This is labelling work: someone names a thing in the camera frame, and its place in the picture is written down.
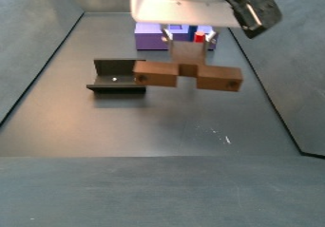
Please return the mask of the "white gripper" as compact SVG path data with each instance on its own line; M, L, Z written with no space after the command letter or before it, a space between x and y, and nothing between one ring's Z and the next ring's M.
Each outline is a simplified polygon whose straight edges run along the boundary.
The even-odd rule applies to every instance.
M224 0L132 0L132 14L137 22L238 28L230 4ZM217 32L205 36L205 49L213 50ZM162 29L162 41L170 47L173 33Z

